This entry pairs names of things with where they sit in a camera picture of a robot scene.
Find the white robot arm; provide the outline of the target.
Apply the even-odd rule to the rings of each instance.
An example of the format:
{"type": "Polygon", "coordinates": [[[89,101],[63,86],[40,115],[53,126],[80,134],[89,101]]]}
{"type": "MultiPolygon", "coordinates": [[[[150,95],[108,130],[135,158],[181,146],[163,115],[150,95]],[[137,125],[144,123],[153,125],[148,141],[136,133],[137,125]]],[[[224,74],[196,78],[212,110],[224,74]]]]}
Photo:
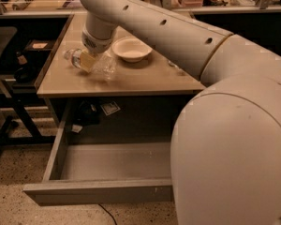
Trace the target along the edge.
{"type": "Polygon", "coordinates": [[[81,0],[82,40],[109,48],[121,26],[205,85],[170,145],[179,225],[281,225],[281,57],[140,0],[81,0]]]}

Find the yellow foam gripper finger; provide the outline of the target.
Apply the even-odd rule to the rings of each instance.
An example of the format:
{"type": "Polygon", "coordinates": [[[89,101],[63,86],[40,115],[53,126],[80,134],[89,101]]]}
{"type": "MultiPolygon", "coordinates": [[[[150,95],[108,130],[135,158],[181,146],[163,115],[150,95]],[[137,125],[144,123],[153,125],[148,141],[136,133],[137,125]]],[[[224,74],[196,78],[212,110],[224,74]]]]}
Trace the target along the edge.
{"type": "Polygon", "coordinates": [[[80,66],[85,72],[90,72],[96,62],[96,56],[83,50],[80,55],[80,66]]]}

